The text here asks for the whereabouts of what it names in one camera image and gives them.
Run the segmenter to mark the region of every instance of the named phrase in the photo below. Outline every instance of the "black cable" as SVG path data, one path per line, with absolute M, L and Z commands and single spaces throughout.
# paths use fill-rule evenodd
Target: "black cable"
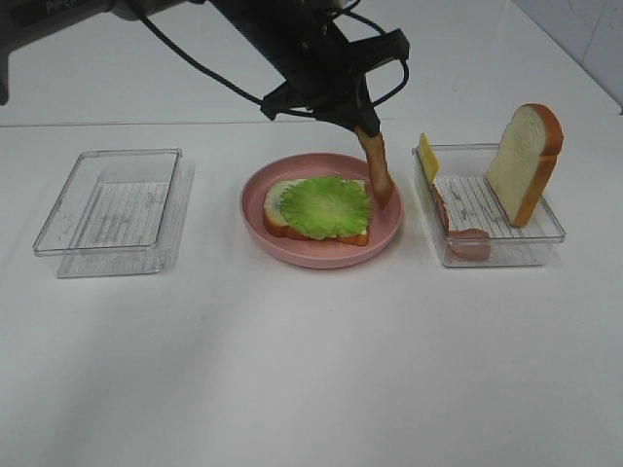
M 346 11 L 344 10 L 344 15 L 353 19 L 356 19 L 357 21 L 363 22 L 364 24 L 370 26 L 371 28 L 373 28 L 375 31 L 377 31 L 379 34 L 381 34 L 382 36 L 385 34 L 385 30 L 380 27 L 378 24 L 376 24 L 375 22 L 363 17 L 362 15 L 358 15 L 357 13 L 353 13 L 351 11 Z
M 178 54 L 182 59 L 184 59 L 191 66 L 193 66 L 194 68 L 196 68 L 197 70 L 199 70 L 203 74 L 209 76 L 210 78 L 212 78 L 216 82 L 220 83 L 221 85 L 225 86 L 229 90 L 232 90 L 233 92 L 238 94 L 240 97 L 243 97 L 244 99 L 249 100 L 250 102 L 252 102 L 252 103 L 254 103 L 256 105 L 259 105 L 259 106 L 262 106 L 263 104 L 265 104 L 263 99 L 260 99 L 259 97 L 257 97 L 255 95 L 247 92 L 246 90 L 243 90 L 242 88 L 236 86 L 234 83 L 229 81 L 224 76 L 222 76 L 222 75 L 216 73 L 215 71 L 207 68 L 206 66 L 202 65 L 201 63 L 196 61 L 194 58 L 192 58 L 190 55 L 188 55 L 186 52 L 184 52 L 184 50 L 181 49 L 177 44 L 175 44 L 171 39 L 169 39 L 168 36 L 166 36 L 161 31 L 161 29 L 158 26 L 156 26 L 156 24 L 154 24 L 151 20 L 149 20 L 147 18 L 147 16 L 145 15 L 145 13 L 141 9 L 141 7 L 135 2 L 135 0 L 124 0 L 124 1 L 128 5 L 129 9 L 134 13 L 134 15 L 156 37 L 158 37 L 165 45 L 167 45 L 172 51 L 174 51 L 176 54 Z M 356 19 L 356 20 L 358 20 L 358 21 L 360 21 L 360 22 L 362 22 L 362 23 L 372 27 L 377 32 L 379 32 L 379 34 L 382 34 L 382 35 L 385 34 L 385 31 L 380 26 L 378 26 L 376 23 L 374 23 L 373 21 L 371 21 L 371 20 L 369 20 L 367 18 L 362 17 L 361 15 L 353 13 L 351 11 L 360 2 L 361 2 L 361 0 L 355 0 L 348 7 L 341 9 L 340 12 L 337 14 L 337 16 L 338 15 L 348 16 L 350 18 Z M 372 103 L 372 105 L 371 105 L 372 108 L 374 108 L 374 107 L 384 103 L 385 101 L 387 101 L 388 99 L 390 99 L 391 97 L 396 95 L 398 92 L 400 92 L 406 86 L 407 82 L 409 81 L 409 67 L 407 66 L 407 63 L 406 63 L 405 60 L 400 60 L 400 63 L 402 65 L 402 69 L 403 69 L 403 79 L 402 79 L 402 82 L 396 88 L 394 88 L 393 90 L 391 90 L 387 94 L 383 95 L 379 99 L 375 100 Z M 292 110 L 290 108 L 281 108 L 279 106 L 274 106 L 274 105 L 273 105 L 273 109 L 277 110 L 279 113 L 286 114 L 286 115 L 292 115 L 292 116 L 295 116 L 295 117 L 305 117 L 305 118 L 318 117 L 318 113 L 314 114 L 313 112 L 301 112 L 301 111 L 297 111 L 297 110 Z
M 361 3 L 361 0 L 354 0 L 354 2 L 352 2 L 350 5 L 348 5 L 345 8 L 338 8 L 335 10 L 330 10 L 332 12 L 335 13 L 334 16 L 332 16 L 332 19 L 335 18 L 339 18 L 341 15 L 343 15 L 345 12 L 351 12 L 354 8 L 356 8 L 357 5 L 359 5 Z

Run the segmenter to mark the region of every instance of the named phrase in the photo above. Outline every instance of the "toast slice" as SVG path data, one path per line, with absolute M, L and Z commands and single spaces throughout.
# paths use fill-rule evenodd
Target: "toast slice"
M 487 181 L 509 222 L 530 220 L 563 148 L 563 130 L 542 104 L 519 107 L 504 130 Z
M 282 180 L 273 184 L 266 193 L 264 199 L 264 227 L 267 232 L 273 236 L 288 237 L 294 240 L 311 240 L 311 241 L 324 241 L 315 240 L 309 236 L 305 236 L 288 225 L 286 220 L 279 211 L 279 205 L 281 203 L 281 195 L 285 190 L 293 185 L 297 185 L 303 182 L 305 179 L 296 180 Z M 363 180 L 354 180 L 357 182 L 362 191 L 366 190 L 365 182 Z M 368 229 L 363 229 L 361 233 L 351 236 L 337 236 L 327 238 L 326 240 L 339 241 L 341 243 L 347 243 L 350 245 L 365 246 L 368 244 Z

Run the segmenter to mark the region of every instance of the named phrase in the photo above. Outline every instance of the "sandwich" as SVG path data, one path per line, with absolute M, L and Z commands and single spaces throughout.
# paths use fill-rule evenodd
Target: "sandwich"
M 336 176 L 281 180 L 264 200 L 264 226 L 274 236 L 364 246 L 372 203 L 363 180 Z

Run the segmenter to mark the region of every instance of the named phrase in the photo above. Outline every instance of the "pink plate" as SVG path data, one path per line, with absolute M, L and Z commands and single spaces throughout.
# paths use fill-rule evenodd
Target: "pink plate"
M 369 181 L 366 161 L 329 153 L 290 156 L 261 168 L 246 182 L 240 194 L 240 211 L 251 236 L 281 261 L 305 268 L 343 268 L 369 260 L 395 237 L 404 214 L 398 188 L 384 209 L 373 200 L 368 244 L 347 245 L 337 241 L 293 240 L 269 234 L 264 227 L 264 198 L 279 180 L 337 175 Z

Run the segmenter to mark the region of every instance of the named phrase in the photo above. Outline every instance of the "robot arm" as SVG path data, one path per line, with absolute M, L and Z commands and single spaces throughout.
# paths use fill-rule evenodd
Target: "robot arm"
M 392 60 L 400 60 L 406 70 L 409 43 L 399 29 L 349 42 L 333 21 L 345 0 L 210 2 L 285 79 L 259 102 L 267 117 L 308 115 L 350 130 L 359 126 L 370 136 L 379 133 L 365 73 Z M 0 6 L 0 104 L 9 97 L 12 50 L 101 12 L 145 19 L 180 3 L 184 0 L 5 0 Z M 299 108 L 309 112 L 294 110 Z

